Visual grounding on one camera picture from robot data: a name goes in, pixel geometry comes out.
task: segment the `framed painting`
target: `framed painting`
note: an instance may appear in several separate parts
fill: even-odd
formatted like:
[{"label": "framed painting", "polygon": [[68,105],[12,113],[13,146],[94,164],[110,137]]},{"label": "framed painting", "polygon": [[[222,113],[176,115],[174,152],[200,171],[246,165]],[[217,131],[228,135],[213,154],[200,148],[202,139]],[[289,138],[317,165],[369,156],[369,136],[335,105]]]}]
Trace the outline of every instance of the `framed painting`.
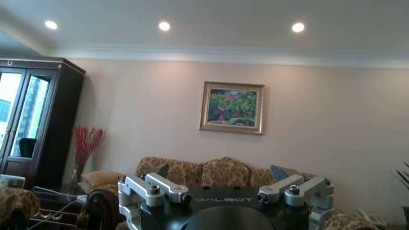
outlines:
[{"label": "framed painting", "polygon": [[264,133],[264,85],[205,82],[200,130]]}]

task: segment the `recessed ceiling light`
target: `recessed ceiling light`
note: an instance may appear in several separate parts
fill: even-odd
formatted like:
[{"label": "recessed ceiling light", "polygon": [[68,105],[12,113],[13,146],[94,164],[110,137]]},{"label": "recessed ceiling light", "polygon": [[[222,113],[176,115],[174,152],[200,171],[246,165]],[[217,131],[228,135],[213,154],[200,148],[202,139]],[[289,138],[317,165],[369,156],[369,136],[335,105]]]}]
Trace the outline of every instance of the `recessed ceiling light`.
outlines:
[{"label": "recessed ceiling light", "polygon": [[45,21],[44,24],[48,29],[56,30],[58,28],[57,24],[53,21]]},{"label": "recessed ceiling light", "polygon": [[305,26],[304,26],[302,23],[294,23],[294,24],[293,24],[293,27],[292,27],[292,29],[293,29],[293,31],[294,31],[296,33],[302,32],[302,31],[304,31],[304,28],[305,28]]},{"label": "recessed ceiling light", "polygon": [[162,30],[162,31],[168,31],[170,29],[170,24],[165,21],[161,21],[158,23],[158,28]]}]

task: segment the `vase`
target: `vase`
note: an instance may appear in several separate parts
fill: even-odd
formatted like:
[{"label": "vase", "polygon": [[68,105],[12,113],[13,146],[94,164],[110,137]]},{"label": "vase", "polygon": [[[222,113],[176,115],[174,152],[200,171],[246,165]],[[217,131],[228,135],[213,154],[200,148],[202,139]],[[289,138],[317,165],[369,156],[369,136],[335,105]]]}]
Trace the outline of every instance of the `vase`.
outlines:
[{"label": "vase", "polygon": [[81,174],[82,174],[82,169],[76,167],[72,171],[72,177],[70,177],[73,184],[77,184],[78,182],[81,182]]},{"label": "vase", "polygon": [[409,206],[402,206],[403,213],[405,213],[405,221],[406,224],[409,223]]}]

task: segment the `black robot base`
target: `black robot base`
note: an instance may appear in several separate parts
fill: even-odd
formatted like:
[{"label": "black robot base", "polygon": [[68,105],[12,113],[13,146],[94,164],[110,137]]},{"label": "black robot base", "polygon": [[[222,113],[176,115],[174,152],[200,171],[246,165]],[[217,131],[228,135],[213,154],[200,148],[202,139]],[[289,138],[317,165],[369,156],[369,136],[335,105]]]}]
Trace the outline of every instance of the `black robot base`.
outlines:
[{"label": "black robot base", "polygon": [[140,204],[142,230],[306,230],[309,208],[294,208],[284,199],[274,205],[257,202],[258,188],[189,189],[188,204]]}]

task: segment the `logo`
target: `logo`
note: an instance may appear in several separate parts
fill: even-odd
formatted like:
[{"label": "logo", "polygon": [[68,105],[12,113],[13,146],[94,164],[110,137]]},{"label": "logo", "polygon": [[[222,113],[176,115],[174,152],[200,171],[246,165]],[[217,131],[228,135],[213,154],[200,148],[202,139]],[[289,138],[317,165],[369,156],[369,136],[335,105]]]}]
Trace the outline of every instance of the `logo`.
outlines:
[{"label": "logo", "polygon": [[250,202],[253,198],[224,198],[224,199],[217,199],[217,198],[196,198],[196,202]]}]

